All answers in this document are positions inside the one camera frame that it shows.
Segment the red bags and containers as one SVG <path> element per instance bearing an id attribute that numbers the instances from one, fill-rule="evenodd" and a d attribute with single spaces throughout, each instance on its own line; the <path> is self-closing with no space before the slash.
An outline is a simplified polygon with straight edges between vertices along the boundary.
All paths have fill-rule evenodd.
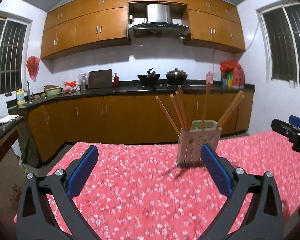
<path id="1" fill-rule="evenodd" d="M 237 61 L 223 61 L 220 63 L 222 86 L 227 89 L 244 88 L 245 74 Z"/>

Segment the window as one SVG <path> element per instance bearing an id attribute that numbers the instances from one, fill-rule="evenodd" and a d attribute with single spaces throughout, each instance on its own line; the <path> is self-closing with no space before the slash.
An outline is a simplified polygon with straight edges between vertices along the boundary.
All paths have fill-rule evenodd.
<path id="1" fill-rule="evenodd" d="M 21 88 L 26 29 L 23 23 L 0 18 L 0 95 Z"/>
<path id="2" fill-rule="evenodd" d="M 283 3 L 260 12 L 269 79 L 300 85 L 300 4 Z"/>

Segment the green bowl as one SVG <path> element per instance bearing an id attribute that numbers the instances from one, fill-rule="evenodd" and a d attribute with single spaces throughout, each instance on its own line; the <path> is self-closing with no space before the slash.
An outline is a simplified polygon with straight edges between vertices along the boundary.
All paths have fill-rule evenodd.
<path id="1" fill-rule="evenodd" d="M 58 95 L 60 92 L 61 92 L 61 87 L 55 85 L 47 85 L 44 87 L 44 93 L 48 97 Z"/>

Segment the dark cutting board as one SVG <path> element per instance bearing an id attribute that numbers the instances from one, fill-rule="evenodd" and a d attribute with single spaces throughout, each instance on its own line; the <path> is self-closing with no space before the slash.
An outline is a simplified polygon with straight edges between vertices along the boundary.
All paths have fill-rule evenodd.
<path id="1" fill-rule="evenodd" d="M 89 89 L 109 88 L 112 86 L 112 70 L 96 70 L 89 72 Z"/>

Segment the left window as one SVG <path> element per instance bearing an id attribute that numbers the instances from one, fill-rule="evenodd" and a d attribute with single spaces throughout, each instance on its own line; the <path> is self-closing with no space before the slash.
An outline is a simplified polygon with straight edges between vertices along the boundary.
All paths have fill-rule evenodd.
<path id="1" fill-rule="evenodd" d="M 26 29 L 23 23 L 0 18 L 0 95 L 21 88 Z"/>

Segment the orange plastic bag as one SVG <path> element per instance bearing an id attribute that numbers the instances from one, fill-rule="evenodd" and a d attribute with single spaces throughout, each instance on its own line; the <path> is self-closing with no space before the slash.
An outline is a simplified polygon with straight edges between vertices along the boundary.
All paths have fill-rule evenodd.
<path id="1" fill-rule="evenodd" d="M 63 85 L 63 92 L 65 93 L 71 93 L 72 91 L 75 91 L 77 88 L 77 83 L 76 81 L 71 81 L 71 82 L 65 82 Z"/>

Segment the black lidded wok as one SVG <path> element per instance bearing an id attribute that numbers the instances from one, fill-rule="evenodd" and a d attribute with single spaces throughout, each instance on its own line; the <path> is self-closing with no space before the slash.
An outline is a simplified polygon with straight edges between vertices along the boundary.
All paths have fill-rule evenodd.
<path id="1" fill-rule="evenodd" d="M 175 68 L 174 70 L 170 70 L 166 73 L 167 82 L 170 85 L 182 85 L 184 81 L 187 79 L 187 73 L 183 70 L 179 70 Z"/>

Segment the steel range hood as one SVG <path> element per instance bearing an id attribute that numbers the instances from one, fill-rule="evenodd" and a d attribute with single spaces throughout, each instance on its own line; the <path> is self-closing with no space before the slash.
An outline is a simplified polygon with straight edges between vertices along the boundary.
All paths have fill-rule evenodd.
<path id="1" fill-rule="evenodd" d="M 159 2 L 132 2 L 128 6 L 128 31 L 135 38 L 181 38 L 190 34 L 187 6 Z"/>

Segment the wooden lower cabinets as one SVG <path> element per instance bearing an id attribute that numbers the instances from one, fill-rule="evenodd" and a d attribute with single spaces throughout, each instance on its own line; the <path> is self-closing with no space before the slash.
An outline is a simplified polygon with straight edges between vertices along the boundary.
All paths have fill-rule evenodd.
<path id="1" fill-rule="evenodd" d="M 205 120 L 218 121 L 237 92 L 210 92 Z M 158 144 L 177 142 L 178 136 L 157 104 L 158 96 L 177 128 L 181 125 L 169 93 L 91 96 L 57 100 L 29 110 L 30 131 L 39 156 L 46 163 L 66 142 L 105 144 Z M 246 132 L 250 124 L 254 92 L 222 127 L 222 136 Z M 205 93 L 184 94 L 188 120 L 201 120 Z"/>

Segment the wooden upper cabinets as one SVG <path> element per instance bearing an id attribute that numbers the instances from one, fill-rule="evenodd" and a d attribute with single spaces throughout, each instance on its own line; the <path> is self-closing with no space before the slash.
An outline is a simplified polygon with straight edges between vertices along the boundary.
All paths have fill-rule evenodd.
<path id="1" fill-rule="evenodd" d="M 188 46 L 245 51 L 237 8 L 223 0 L 74 0 L 48 12 L 41 58 L 129 45 L 132 37 L 180 38 Z"/>

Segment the right window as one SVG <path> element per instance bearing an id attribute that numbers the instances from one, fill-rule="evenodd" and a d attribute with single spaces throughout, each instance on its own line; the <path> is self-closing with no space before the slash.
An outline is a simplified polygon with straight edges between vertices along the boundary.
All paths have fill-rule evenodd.
<path id="1" fill-rule="evenodd" d="M 283 3 L 260 12 L 269 79 L 300 85 L 300 4 Z"/>

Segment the beige perforated utensil holder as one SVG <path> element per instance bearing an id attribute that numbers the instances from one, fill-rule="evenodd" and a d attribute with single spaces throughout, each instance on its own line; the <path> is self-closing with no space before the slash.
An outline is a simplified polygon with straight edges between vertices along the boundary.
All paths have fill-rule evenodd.
<path id="1" fill-rule="evenodd" d="M 204 166 L 201 148 L 209 144 L 214 150 L 221 137 L 222 128 L 215 120 L 194 120 L 190 130 L 181 130 L 178 140 L 177 165 L 181 168 Z"/>

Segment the red sauce bottle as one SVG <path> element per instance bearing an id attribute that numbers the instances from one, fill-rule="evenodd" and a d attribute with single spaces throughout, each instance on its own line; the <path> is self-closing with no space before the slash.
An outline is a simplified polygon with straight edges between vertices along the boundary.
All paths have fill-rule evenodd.
<path id="1" fill-rule="evenodd" d="M 119 87 L 119 77 L 117 72 L 114 73 L 114 87 Z"/>

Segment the clear glass jar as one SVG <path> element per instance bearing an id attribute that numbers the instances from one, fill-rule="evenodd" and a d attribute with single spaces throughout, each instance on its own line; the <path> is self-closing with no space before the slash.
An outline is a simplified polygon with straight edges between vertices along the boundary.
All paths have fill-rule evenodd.
<path id="1" fill-rule="evenodd" d="M 89 85 L 89 74 L 88 73 L 79 73 L 78 83 L 81 90 L 86 90 Z"/>

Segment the pink bottle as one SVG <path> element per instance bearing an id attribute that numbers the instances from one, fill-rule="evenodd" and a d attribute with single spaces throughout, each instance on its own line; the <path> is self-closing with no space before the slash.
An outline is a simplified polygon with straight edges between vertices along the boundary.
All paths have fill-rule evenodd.
<path id="1" fill-rule="evenodd" d="M 206 84 L 208 86 L 213 85 L 213 73 L 210 71 L 206 74 Z"/>

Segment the wooden cabinets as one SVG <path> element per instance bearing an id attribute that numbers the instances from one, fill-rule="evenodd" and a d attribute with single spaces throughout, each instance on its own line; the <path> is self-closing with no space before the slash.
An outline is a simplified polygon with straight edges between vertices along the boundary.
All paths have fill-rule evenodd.
<path id="1" fill-rule="evenodd" d="M 48 12 L 41 58 L 129 45 L 132 37 L 180 38 L 188 46 L 245 51 L 237 8 L 223 0 L 74 0 Z"/>
<path id="2" fill-rule="evenodd" d="M 205 120 L 218 121 L 237 92 L 210 92 Z M 29 110 L 30 131 L 39 156 L 46 163 L 66 142 L 105 144 L 158 144 L 177 142 L 178 136 L 157 104 L 158 96 L 177 128 L 181 125 L 169 93 L 91 96 L 57 100 Z M 250 124 L 254 92 L 222 127 L 222 136 L 246 132 Z M 184 94 L 188 120 L 201 120 L 205 93 Z"/>

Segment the red plastic bag on wall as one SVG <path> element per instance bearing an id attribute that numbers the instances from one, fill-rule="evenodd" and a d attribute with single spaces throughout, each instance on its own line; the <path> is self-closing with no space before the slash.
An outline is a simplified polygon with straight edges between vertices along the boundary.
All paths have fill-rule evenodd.
<path id="1" fill-rule="evenodd" d="M 39 72 L 39 64 L 40 64 L 40 58 L 36 56 L 31 56 L 26 61 L 26 67 L 29 72 L 30 79 L 33 82 L 36 82 L 37 75 Z"/>

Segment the yellow detergent bottle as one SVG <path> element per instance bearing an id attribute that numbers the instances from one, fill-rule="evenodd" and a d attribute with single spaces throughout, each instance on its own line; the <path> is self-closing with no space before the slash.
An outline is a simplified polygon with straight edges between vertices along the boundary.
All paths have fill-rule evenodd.
<path id="1" fill-rule="evenodd" d="M 16 90 L 16 100 L 17 100 L 17 105 L 18 106 L 22 106 L 25 104 L 25 93 L 24 93 L 24 90 L 21 88 L 21 89 L 18 89 Z"/>

